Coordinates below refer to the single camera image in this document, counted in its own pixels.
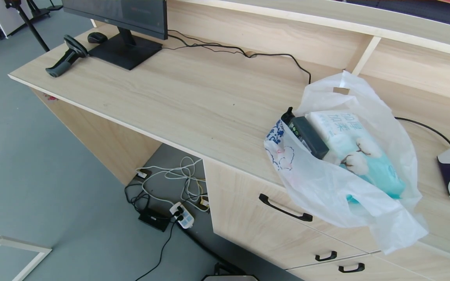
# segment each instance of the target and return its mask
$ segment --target barcode scanner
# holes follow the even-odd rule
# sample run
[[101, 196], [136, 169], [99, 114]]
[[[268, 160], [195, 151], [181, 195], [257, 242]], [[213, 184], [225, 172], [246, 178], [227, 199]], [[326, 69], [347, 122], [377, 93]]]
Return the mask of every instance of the barcode scanner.
[[72, 36], [65, 35], [64, 41], [69, 49], [54, 66], [46, 69], [46, 72], [55, 78], [64, 74], [77, 59], [88, 56], [88, 50]]

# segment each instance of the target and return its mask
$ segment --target monitor stand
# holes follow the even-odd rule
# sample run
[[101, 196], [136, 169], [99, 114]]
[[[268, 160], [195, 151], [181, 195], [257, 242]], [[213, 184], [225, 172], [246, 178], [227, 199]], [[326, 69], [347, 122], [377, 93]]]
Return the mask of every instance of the monitor stand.
[[131, 31], [125, 28], [118, 27], [118, 29], [119, 34], [91, 49], [89, 55], [132, 70], [162, 50], [162, 44], [133, 36]]

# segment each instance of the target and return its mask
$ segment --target computer mouse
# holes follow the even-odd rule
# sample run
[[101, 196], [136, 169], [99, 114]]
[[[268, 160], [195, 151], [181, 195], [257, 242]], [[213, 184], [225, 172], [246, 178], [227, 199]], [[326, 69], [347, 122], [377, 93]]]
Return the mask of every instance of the computer mouse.
[[105, 34], [102, 34], [100, 32], [92, 32], [88, 34], [88, 42], [90, 43], [100, 44], [107, 41], [108, 39], [109, 38], [107, 38]]

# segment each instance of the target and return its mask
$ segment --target computer monitor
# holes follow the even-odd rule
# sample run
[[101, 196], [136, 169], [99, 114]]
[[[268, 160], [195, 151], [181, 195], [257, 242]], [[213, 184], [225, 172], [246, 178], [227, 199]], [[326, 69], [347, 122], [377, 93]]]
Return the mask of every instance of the computer monitor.
[[166, 0], [62, 0], [64, 11], [116, 25], [119, 34], [88, 53], [131, 70], [159, 52], [162, 44], [133, 36], [131, 30], [168, 39]]

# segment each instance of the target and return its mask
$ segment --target white cable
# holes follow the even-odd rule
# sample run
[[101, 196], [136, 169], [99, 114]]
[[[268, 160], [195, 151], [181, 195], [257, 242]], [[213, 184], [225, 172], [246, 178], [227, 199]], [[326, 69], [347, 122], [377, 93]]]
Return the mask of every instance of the white cable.
[[[192, 163], [188, 164], [186, 166], [183, 166], [183, 162], [185, 159], [189, 159]], [[176, 167], [176, 168], [163, 168], [163, 167], [158, 167], [158, 166], [150, 166], [150, 167], [140, 167], [138, 169], [136, 169], [136, 171], [138, 172], [140, 169], [150, 169], [150, 168], [156, 168], [156, 169], [161, 169], [161, 171], [158, 171], [155, 174], [152, 174], [151, 176], [149, 176], [148, 178], [145, 179], [145, 181], [141, 184], [141, 188], [142, 190], [147, 193], [150, 197], [159, 200], [159, 201], [164, 201], [164, 202], [168, 202], [171, 203], [171, 205], [174, 205], [173, 202], [169, 201], [169, 200], [165, 200], [165, 199], [161, 199], [161, 198], [157, 198], [151, 194], [149, 194], [147, 192], [147, 190], [145, 190], [145, 188], [143, 187], [143, 184], [149, 179], [152, 178], [153, 176], [155, 176], [156, 174], [161, 174], [164, 173], [164, 177], [169, 179], [169, 180], [185, 180], [185, 184], [184, 184], [184, 188], [182, 189], [182, 193], [180, 194], [180, 199], [182, 201], [185, 201], [186, 203], [191, 204], [192, 206], [194, 206], [194, 208], [196, 208], [199, 211], [202, 212], [207, 212], [209, 210], [209, 208], [206, 209], [201, 209], [199, 206], [197, 206], [196, 204], [192, 203], [192, 202], [197, 202], [200, 200], [200, 194], [203, 193], [202, 187], [199, 185], [199, 183], [205, 183], [205, 180], [201, 180], [199, 178], [196, 178], [195, 176], [193, 176], [195, 174], [195, 164], [199, 163], [200, 161], [202, 161], [202, 159], [199, 159], [197, 161], [194, 161], [192, 158], [185, 156], [182, 158], [182, 160], [180, 161], [180, 167]], [[174, 171], [180, 171], [182, 174], [177, 174], [174, 173]], [[189, 190], [190, 186], [191, 186], [191, 182], [195, 181], [197, 183], [198, 186], [198, 192], [197, 193], [193, 193]], [[189, 198], [188, 199], [184, 199], [184, 194], [186, 194]]]

